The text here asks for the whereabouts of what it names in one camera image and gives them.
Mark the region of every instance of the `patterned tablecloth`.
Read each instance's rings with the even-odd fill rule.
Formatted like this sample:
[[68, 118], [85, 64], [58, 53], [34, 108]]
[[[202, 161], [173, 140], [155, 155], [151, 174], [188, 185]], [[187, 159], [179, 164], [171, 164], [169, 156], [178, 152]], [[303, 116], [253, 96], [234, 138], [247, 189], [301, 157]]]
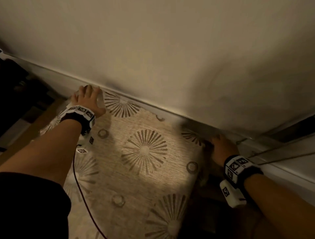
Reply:
[[[176, 238], [200, 166], [202, 143], [119, 95], [103, 92], [107, 112], [96, 120], [92, 150], [76, 153], [75, 173], [109, 239]], [[55, 118], [42, 133], [59, 123]], [[69, 238], [102, 238], [70, 169], [64, 189], [72, 202]]]

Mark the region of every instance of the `beige wall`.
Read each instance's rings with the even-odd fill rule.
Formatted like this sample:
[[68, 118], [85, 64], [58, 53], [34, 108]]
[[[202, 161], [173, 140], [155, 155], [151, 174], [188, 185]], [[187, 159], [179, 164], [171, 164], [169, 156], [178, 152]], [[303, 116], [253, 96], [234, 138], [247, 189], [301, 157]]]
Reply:
[[315, 108], [313, 0], [0, 0], [9, 53], [215, 127]]

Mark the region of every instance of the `person's right arm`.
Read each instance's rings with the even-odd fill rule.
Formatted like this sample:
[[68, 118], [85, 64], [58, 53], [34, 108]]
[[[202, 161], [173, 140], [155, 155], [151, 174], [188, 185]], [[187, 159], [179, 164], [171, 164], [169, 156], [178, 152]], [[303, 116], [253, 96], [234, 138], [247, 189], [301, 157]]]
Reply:
[[[212, 138], [212, 159], [220, 166], [239, 151], [223, 135]], [[315, 207], [290, 190], [276, 184], [262, 174], [247, 178], [244, 187], [264, 216], [287, 239], [315, 238]]]

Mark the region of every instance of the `person's left hand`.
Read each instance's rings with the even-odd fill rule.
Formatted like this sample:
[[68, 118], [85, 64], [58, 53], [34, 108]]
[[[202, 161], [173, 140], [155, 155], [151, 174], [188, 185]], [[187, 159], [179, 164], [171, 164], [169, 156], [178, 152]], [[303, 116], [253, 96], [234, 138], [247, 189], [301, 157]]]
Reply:
[[86, 90], [83, 86], [79, 87], [79, 95], [76, 96], [75, 93], [71, 96], [71, 103], [73, 105], [82, 105], [93, 111], [96, 118], [101, 117], [106, 113], [105, 108], [100, 108], [97, 106], [97, 95], [101, 91], [99, 87], [92, 87], [88, 85]]

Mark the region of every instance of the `black cable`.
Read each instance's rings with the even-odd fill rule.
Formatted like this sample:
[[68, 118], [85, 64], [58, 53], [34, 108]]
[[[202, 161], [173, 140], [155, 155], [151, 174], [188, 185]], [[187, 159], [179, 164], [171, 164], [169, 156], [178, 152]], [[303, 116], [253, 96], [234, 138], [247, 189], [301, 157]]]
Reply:
[[76, 152], [74, 152], [73, 161], [72, 161], [72, 168], [73, 168], [74, 179], [76, 180], [77, 186], [78, 186], [79, 191], [80, 191], [80, 194], [81, 194], [81, 196], [82, 196], [82, 198], [83, 198], [83, 201], [84, 201], [84, 204], [85, 204], [85, 206], [86, 206], [86, 209], [88, 210], [88, 213], [90, 214], [90, 217], [91, 217], [91, 219], [92, 219], [92, 221], [93, 221], [95, 227], [97, 228], [97, 230], [99, 231], [99, 233], [100, 233], [105, 239], [107, 239], [107, 237], [104, 235], [104, 233], [100, 230], [100, 228], [99, 228], [98, 225], [96, 224], [96, 222], [95, 222], [95, 220], [94, 220], [94, 218], [93, 218], [93, 216], [92, 216], [92, 214], [91, 214], [91, 212], [90, 212], [90, 209], [89, 209], [89, 207], [88, 207], [88, 205], [87, 205], [87, 203], [86, 203], [86, 201], [85, 201], [85, 198], [84, 198], [84, 196], [83, 196], [83, 192], [82, 192], [82, 190], [81, 190], [81, 188], [80, 188], [79, 182], [78, 182], [77, 177], [76, 177], [76, 172], [75, 172], [75, 170], [74, 170], [74, 158], [75, 158], [75, 156], [76, 156]]

